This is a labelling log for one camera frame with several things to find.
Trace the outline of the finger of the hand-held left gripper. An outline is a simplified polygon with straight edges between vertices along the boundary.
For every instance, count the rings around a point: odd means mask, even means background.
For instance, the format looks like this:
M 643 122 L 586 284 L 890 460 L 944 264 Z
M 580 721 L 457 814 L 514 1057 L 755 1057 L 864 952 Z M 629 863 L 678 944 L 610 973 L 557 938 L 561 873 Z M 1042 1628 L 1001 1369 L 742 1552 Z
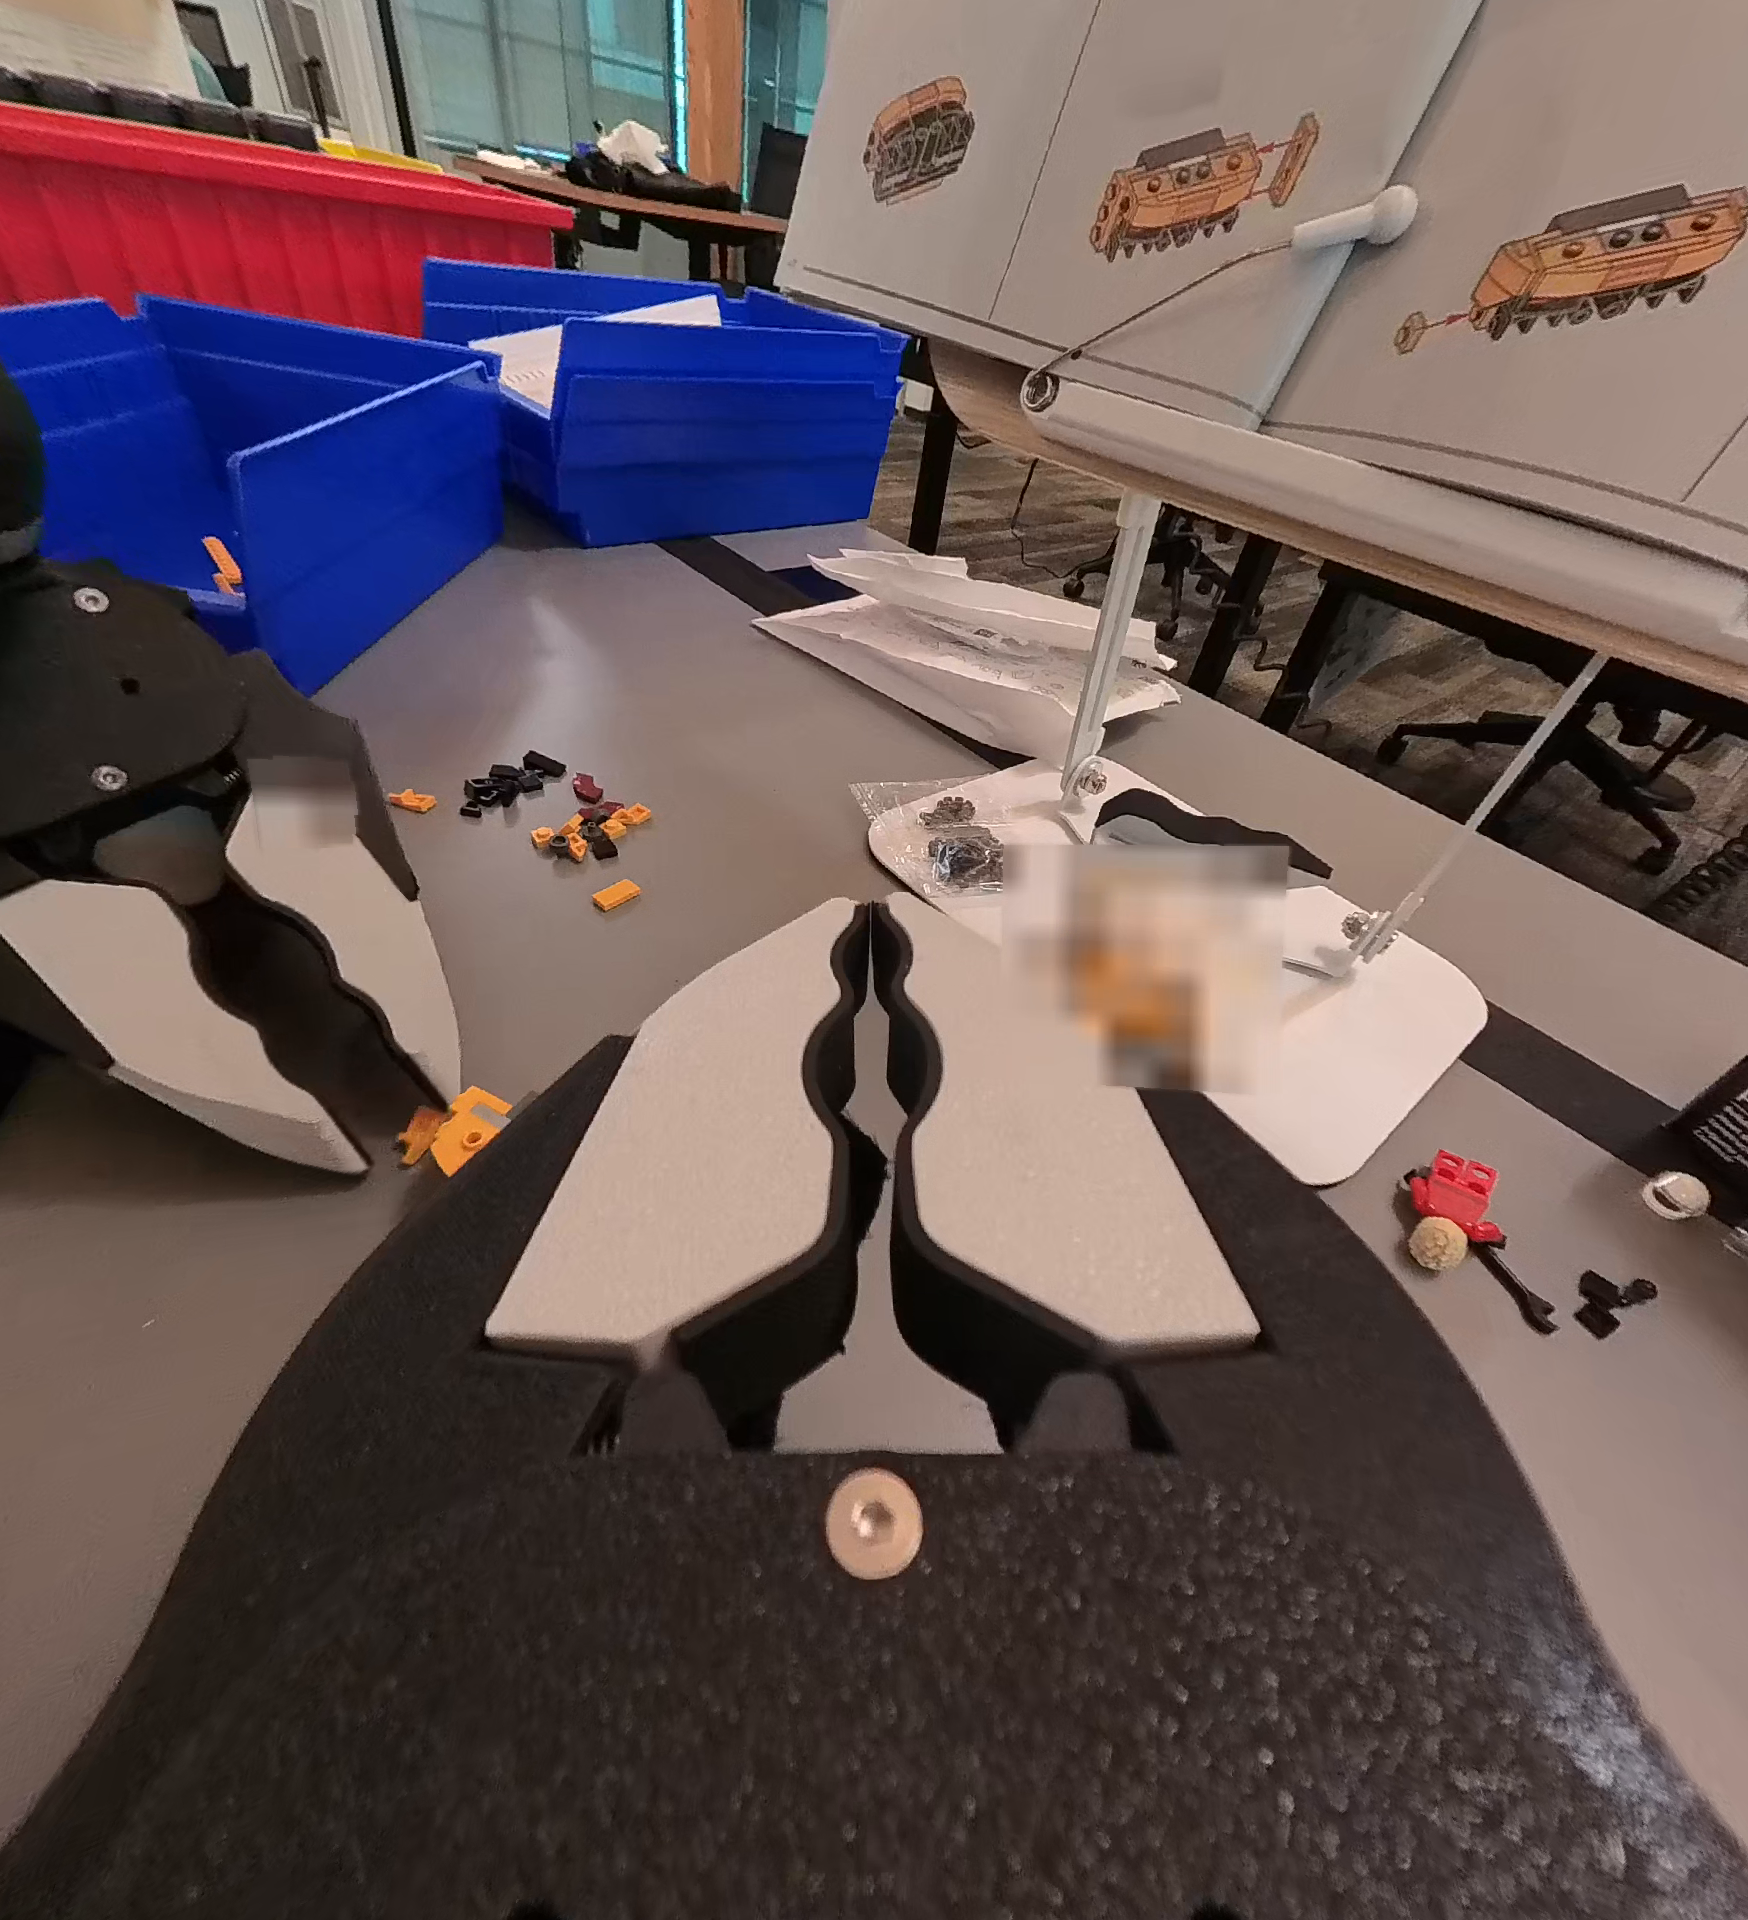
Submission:
M 239 762 L 226 831 L 221 1003 L 251 1042 L 221 1093 L 246 1113 L 406 1113 L 460 1088 L 462 1038 L 382 814 L 328 756 Z
M 278 910 L 316 927 L 399 1066 L 437 1092 L 437 948 L 382 875 L 304 875 Z M 103 1049 L 105 1073 L 268 1158 L 362 1176 L 339 1117 L 272 1066 L 258 1030 L 200 984 L 185 919 L 156 890 L 41 878 L 0 899 L 0 943 Z

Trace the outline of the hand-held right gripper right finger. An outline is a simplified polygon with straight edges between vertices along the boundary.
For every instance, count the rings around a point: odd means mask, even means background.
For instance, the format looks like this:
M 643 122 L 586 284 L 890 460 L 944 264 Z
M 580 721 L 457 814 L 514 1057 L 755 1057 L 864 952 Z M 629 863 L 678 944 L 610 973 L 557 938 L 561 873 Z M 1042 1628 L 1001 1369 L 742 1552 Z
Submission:
M 1001 952 L 911 896 L 874 910 L 888 1018 L 890 1291 L 910 1351 L 1003 1445 L 1053 1379 L 1249 1351 L 1262 1322 L 1142 1097 L 1008 986 Z

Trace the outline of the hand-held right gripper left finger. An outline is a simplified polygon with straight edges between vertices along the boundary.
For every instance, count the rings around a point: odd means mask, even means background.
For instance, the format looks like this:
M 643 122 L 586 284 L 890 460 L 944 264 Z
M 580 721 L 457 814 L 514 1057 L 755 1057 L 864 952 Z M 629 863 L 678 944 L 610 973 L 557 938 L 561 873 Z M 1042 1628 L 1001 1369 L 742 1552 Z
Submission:
M 852 1114 L 873 908 L 824 899 L 628 1040 L 485 1319 L 506 1362 L 691 1379 L 776 1445 L 847 1350 L 888 1156 Z

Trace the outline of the orange lego bracket piece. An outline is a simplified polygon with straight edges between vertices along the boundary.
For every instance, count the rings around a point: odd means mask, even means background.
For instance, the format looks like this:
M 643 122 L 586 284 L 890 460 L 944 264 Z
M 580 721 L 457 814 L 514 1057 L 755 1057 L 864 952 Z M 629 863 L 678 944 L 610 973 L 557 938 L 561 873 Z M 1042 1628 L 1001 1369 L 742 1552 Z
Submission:
M 464 1088 L 443 1109 L 419 1107 L 396 1135 L 399 1164 L 406 1170 L 431 1164 L 440 1177 L 453 1180 L 502 1137 L 510 1113 L 508 1100 L 482 1088 Z

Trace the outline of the pile of small lego pieces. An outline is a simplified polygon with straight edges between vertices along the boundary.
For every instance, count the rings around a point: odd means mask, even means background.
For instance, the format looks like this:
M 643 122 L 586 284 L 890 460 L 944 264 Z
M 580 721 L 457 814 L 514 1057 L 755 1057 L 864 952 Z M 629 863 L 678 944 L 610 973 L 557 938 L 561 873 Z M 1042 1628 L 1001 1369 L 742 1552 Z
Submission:
M 619 863 L 623 845 L 656 823 L 648 804 L 623 802 L 603 782 L 538 749 L 467 775 L 460 793 L 467 820 L 528 809 L 532 850 L 575 869 Z

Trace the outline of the red lego minifigure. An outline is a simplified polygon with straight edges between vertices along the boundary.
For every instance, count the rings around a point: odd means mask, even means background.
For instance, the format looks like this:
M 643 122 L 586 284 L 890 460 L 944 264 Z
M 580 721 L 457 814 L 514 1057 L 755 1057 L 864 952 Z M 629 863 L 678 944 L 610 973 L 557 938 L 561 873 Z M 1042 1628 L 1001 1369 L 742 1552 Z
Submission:
M 1406 1249 L 1416 1269 L 1445 1276 L 1473 1254 L 1505 1248 L 1505 1236 L 1489 1219 L 1496 1184 L 1496 1170 L 1455 1151 L 1438 1151 L 1431 1165 L 1406 1176 L 1416 1213 Z

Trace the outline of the black lego wrench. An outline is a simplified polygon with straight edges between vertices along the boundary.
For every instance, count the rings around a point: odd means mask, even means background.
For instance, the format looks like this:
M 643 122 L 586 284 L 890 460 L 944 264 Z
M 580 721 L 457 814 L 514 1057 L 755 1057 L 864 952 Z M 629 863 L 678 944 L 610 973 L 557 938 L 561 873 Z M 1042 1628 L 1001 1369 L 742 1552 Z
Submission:
M 1538 1335 L 1552 1335 L 1557 1330 L 1557 1308 L 1542 1293 L 1537 1293 L 1510 1266 L 1509 1249 L 1502 1240 L 1481 1240 L 1475 1243 L 1479 1259 L 1488 1266 L 1493 1278 L 1502 1284 L 1502 1289 L 1510 1297 L 1510 1304 L 1518 1308 L 1519 1319 Z

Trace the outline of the lego instruction booklet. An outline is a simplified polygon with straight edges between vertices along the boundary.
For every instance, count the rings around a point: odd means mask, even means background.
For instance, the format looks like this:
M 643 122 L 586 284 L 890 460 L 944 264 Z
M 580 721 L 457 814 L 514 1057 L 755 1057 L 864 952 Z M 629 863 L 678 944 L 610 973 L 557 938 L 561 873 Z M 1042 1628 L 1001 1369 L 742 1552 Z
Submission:
M 1748 534 L 1748 3 L 847 6 L 799 292 Z

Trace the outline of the white book stand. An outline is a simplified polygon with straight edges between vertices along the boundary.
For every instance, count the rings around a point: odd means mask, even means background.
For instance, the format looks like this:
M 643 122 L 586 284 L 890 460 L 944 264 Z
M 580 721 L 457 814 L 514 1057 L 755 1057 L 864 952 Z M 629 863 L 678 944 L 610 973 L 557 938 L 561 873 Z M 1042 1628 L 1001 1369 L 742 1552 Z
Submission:
M 1367 1165 L 1488 1022 L 1481 991 L 1409 938 L 1409 920 L 1489 809 L 1557 742 L 1622 642 L 1748 673 L 1748 573 L 1310 453 L 1270 432 L 1200 424 L 1186 410 L 1114 396 L 1070 373 L 1085 355 L 1052 352 L 1018 398 L 1024 421 L 1053 412 L 1059 445 L 1070 453 L 1137 458 L 1151 482 L 1227 482 L 1234 508 L 1301 510 L 1328 545 L 1387 563 L 1396 585 L 1411 585 L 1413 572 L 1434 573 L 1596 633 L 1535 740 L 1398 902 L 1356 912 L 1324 882 L 1292 885 L 1279 1029 L 1270 1051 L 1251 1060 L 1247 1088 L 1219 1102 L 1307 1186 L 1334 1186 Z

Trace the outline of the red plastic bin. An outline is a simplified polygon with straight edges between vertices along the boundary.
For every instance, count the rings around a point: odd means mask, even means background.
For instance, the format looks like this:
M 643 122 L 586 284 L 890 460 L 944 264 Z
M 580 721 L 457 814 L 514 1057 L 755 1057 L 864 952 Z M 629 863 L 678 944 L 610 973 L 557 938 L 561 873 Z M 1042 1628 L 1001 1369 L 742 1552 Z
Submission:
M 416 338 L 427 260 L 551 268 L 572 228 L 476 181 L 0 104 L 0 308 L 161 297 Z

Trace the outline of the torn white paper bag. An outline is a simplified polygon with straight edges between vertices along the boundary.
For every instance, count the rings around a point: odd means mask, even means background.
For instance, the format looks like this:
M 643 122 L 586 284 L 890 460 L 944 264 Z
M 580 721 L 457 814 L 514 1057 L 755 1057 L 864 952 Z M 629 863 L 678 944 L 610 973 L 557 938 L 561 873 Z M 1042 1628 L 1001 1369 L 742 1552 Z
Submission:
M 1011 636 L 870 595 L 760 616 L 755 624 L 940 727 L 1045 762 L 1066 756 L 1094 661 L 1091 633 Z
M 965 564 L 910 550 L 839 550 L 810 555 L 833 585 L 894 614 L 932 622 L 986 643 L 1091 656 L 1101 614 L 1064 595 L 975 581 Z

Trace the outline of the white paper sheets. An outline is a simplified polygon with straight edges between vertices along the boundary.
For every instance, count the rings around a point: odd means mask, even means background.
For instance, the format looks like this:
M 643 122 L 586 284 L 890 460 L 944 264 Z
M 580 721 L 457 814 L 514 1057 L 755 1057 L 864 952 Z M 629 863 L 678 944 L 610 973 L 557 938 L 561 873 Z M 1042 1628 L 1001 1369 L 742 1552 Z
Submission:
M 648 303 L 634 310 L 573 317 L 565 325 L 544 325 L 522 332 L 489 334 L 474 341 L 474 351 L 500 362 L 502 388 L 538 412 L 547 416 L 565 363 L 579 359 L 573 341 L 589 341 L 602 326 L 718 330 L 723 303 L 718 295 Z

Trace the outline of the black office chair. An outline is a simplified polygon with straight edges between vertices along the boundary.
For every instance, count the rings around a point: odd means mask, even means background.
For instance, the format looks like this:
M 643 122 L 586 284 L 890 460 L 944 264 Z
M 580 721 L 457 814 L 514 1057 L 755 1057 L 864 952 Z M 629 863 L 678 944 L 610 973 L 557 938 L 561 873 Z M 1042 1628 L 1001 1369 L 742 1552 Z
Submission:
M 1149 539 L 1148 567 L 1162 573 L 1164 610 L 1151 617 L 1153 651 L 1165 658 L 1174 680 L 1193 686 L 1206 643 L 1214 636 L 1221 616 L 1235 616 L 1235 643 L 1256 642 L 1263 622 L 1263 596 L 1278 550 L 1260 536 L 1234 564 L 1223 567 L 1214 549 L 1223 549 L 1235 532 L 1221 522 L 1200 522 L 1185 508 L 1164 507 Z
M 1695 809 L 1695 793 L 1673 776 L 1672 767 L 1706 727 L 1688 725 L 1680 740 L 1642 762 L 1628 749 L 1658 749 L 1662 713 L 1642 705 L 1615 705 L 1603 691 L 1607 680 L 1588 679 L 1588 689 L 1564 719 L 1544 729 L 1545 715 L 1486 710 L 1465 723 L 1411 723 L 1394 727 L 1377 746 L 1380 767 L 1394 770 L 1404 762 L 1416 742 L 1431 742 L 1465 750 L 1509 749 L 1514 760 L 1502 775 L 1498 799 L 1488 806 L 1481 831 L 1488 836 L 1504 836 L 1510 816 L 1526 796 L 1552 772 L 1566 767 L 1592 789 L 1602 806 L 1630 819 L 1649 835 L 1649 847 L 1635 860 L 1649 877 L 1666 877 L 1684 849 L 1680 835 L 1670 819 Z

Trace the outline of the background wooden table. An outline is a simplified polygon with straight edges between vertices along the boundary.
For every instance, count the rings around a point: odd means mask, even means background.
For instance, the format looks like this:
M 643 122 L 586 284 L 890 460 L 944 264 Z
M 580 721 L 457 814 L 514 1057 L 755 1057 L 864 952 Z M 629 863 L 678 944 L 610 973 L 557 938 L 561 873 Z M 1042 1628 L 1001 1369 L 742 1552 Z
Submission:
M 658 199 L 645 191 L 575 183 L 565 169 L 488 151 L 454 157 L 453 171 L 572 212 L 573 236 L 554 246 L 554 261 L 561 268 L 580 268 L 586 248 L 634 254 L 645 228 L 652 228 L 688 248 L 693 281 L 763 292 L 778 284 L 788 221 L 729 207 L 728 202 L 735 199 L 729 191 L 720 196 L 720 205 L 714 191 L 699 191 L 697 199 Z

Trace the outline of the wooden office desk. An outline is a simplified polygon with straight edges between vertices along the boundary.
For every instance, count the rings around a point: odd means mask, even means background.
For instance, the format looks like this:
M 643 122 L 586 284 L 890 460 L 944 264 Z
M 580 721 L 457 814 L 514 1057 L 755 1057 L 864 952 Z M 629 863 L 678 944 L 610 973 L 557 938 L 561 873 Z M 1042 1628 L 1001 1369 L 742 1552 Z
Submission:
M 1283 436 L 932 345 L 990 444 L 1748 705 L 1748 573 Z

